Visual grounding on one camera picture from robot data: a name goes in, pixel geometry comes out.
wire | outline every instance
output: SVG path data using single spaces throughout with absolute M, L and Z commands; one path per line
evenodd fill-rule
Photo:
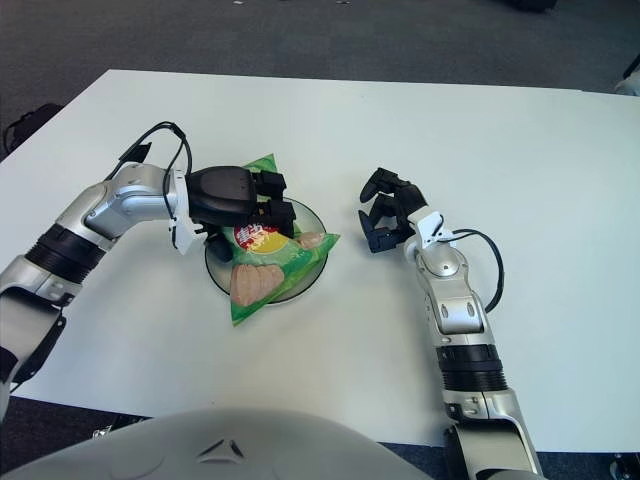
M 107 180 L 111 180 L 116 173 L 118 173 L 118 171 L 122 168 L 122 166 L 127 162 L 127 158 L 129 157 L 129 155 L 131 154 L 131 152 L 137 148 L 142 142 L 144 142 L 147 137 L 149 137 L 152 133 L 157 132 L 158 130 L 171 130 L 181 141 L 182 144 L 184 144 L 186 151 L 187 151 L 187 175 L 191 174 L 191 166 L 193 163 L 193 159 L 191 156 L 191 147 L 189 146 L 189 142 L 187 141 L 187 136 L 184 134 L 184 132 L 180 129 L 180 127 L 178 127 L 178 125 L 176 125 L 173 122 L 160 122 L 155 124 L 153 127 L 151 127 L 149 130 L 147 130 L 146 132 L 144 132 L 140 138 L 138 138 L 135 142 L 133 142 L 131 144 L 131 146 L 129 148 L 127 148 L 127 150 L 120 155 L 120 158 L 118 158 L 118 163 L 116 164 L 115 168 L 109 173 L 109 175 L 107 175 L 105 177 L 105 181 Z
M 187 147 L 187 158 L 190 157 L 189 155 L 189 148 L 187 146 L 188 144 L 186 143 L 185 140 L 180 142 L 180 146 L 178 147 L 178 151 L 176 152 L 176 154 L 173 156 L 173 158 L 171 159 L 171 162 L 169 162 L 169 165 L 167 166 L 167 168 L 164 171 L 164 175 L 162 176 L 162 198 L 164 199 L 164 204 L 167 207 L 167 212 L 169 212 L 169 218 L 171 220 L 175 220 L 175 218 L 173 217 L 173 212 L 171 211 L 171 205 L 169 205 L 169 199 L 167 198 L 167 194 L 169 193 L 169 173 L 171 172 L 171 167 L 173 167 L 173 164 L 176 162 L 176 159 L 178 158 L 178 155 L 180 155 L 180 152 L 182 151 L 182 147 Z
M 496 257 L 496 263 L 498 264 L 498 284 L 496 285 L 496 293 L 493 294 L 493 298 L 485 307 L 485 312 L 489 313 L 491 310 L 496 308 L 498 303 L 500 303 L 500 299 L 502 298 L 502 292 L 504 290 L 504 263 L 502 262 L 502 255 L 500 255 L 500 250 L 498 250 L 498 246 L 494 243 L 488 235 L 484 233 L 474 230 L 472 228 L 461 228 L 459 230 L 454 230 L 454 235 L 458 235 L 464 233 L 465 235 L 461 235 L 459 237 L 448 238 L 446 240 L 438 240 L 440 243 L 449 243 L 455 242 L 456 240 L 462 240 L 463 238 L 470 237 L 472 235 L 478 235 L 482 237 L 482 239 L 489 244 L 493 255 Z

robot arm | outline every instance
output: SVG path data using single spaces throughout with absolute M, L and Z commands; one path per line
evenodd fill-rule
M 427 205 L 417 187 L 392 172 L 378 169 L 360 200 L 366 202 L 378 191 L 383 193 L 371 213 L 359 212 L 360 221 L 373 253 L 406 241 L 405 255 L 425 291 L 427 324 L 444 381 L 445 411 L 456 422 L 445 431 L 452 478 L 487 479 L 508 471 L 542 478 L 487 320 L 486 310 L 500 298 L 502 278 L 498 294 L 485 310 L 469 286 L 467 260 L 452 246 L 459 238 L 455 233 L 462 231 L 446 230 L 442 215 Z M 396 216 L 397 228 L 375 228 L 382 216 Z
M 142 140 L 160 128 L 174 131 L 182 140 L 180 150 L 187 145 L 190 155 L 177 126 L 156 125 L 125 152 L 106 180 L 83 191 L 28 253 L 0 273 L 0 419 L 11 383 L 35 375 L 55 345 L 66 323 L 63 308 L 137 223 L 168 219 L 172 243 L 182 254 L 220 226 L 262 221 L 293 234 L 295 214 L 282 200 L 286 184 L 279 174 L 252 174 L 240 167 L 210 167 L 192 174 L 189 168 L 185 172 L 143 163 L 123 167 L 140 147 L 146 147 L 146 155 L 149 146 L 141 145 Z M 259 202 L 258 194 L 273 198 Z

plastic food package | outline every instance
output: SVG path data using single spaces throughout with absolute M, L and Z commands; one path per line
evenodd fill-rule
M 245 165 L 252 172 L 277 172 L 273 155 Z M 268 225 L 225 227 L 231 244 L 231 318 L 238 325 L 302 280 L 328 255 L 340 235 L 300 232 L 294 239 Z

glass plate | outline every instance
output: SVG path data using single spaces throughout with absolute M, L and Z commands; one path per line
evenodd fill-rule
M 326 233 L 327 230 L 324 228 L 322 224 L 322 220 L 318 218 L 318 216 L 306 205 L 293 200 L 291 198 L 285 198 L 284 200 L 291 202 L 293 205 L 293 211 L 296 213 L 296 225 L 300 228 L 302 232 L 320 232 Z M 205 248 L 204 251 L 204 261 L 207 265 L 207 270 L 209 271 L 209 276 L 211 276 L 211 280 L 227 295 L 231 289 L 231 270 L 233 262 L 223 263 L 218 260 L 209 248 Z M 318 279 L 322 271 L 324 270 L 324 266 L 327 264 L 327 257 L 324 258 L 322 262 L 316 265 L 313 270 L 311 270 L 302 280 L 298 282 L 290 290 L 287 290 L 278 298 L 275 298 L 270 302 L 270 304 L 274 303 L 282 303 L 287 300 L 291 300 L 292 298 L 297 297 L 301 293 L 305 292 L 311 285 L 315 283 Z

